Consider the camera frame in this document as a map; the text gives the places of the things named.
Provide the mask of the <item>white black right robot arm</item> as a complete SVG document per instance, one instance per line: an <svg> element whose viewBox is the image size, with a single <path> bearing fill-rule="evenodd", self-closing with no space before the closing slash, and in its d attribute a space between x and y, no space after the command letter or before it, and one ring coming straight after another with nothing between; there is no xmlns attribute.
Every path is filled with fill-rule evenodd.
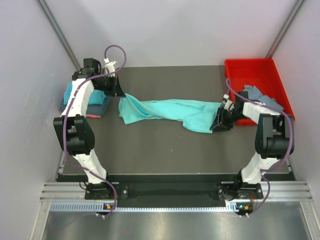
<svg viewBox="0 0 320 240"><path fill-rule="evenodd" d="M246 97L247 91L240 91L235 101L225 94L210 127L213 132L230 131L237 121L245 118L257 125L255 153L250 162L234 177L233 183L217 186L219 197L225 201L262 199L263 176L294 150L293 117L258 101L245 101Z"/></svg>

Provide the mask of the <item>turquoise t-shirt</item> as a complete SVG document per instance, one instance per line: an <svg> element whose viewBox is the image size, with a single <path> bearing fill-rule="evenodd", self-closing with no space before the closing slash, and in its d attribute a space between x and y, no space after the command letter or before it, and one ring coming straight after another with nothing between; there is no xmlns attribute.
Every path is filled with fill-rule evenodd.
<svg viewBox="0 0 320 240"><path fill-rule="evenodd" d="M211 126L221 107L219 102L167 99L140 101L127 94L119 101L119 116L126 125L143 120L172 120L189 131L211 134Z"/></svg>

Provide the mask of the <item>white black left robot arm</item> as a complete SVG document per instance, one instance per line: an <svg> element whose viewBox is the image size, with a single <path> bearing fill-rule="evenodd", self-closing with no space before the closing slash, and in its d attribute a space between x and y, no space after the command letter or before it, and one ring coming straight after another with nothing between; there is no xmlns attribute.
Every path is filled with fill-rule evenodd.
<svg viewBox="0 0 320 240"><path fill-rule="evenodd" d="M116 196L94 150L95 135L87 121L90 97L95 90L107 97L124 97L117 74L116 62L104 59L104 66L94 58L85 58L83 68L72 75L71 92L64 111L53 120L53 127L65 156L77 160L77 168L87 175L85 198L112 199Z"/></svg>

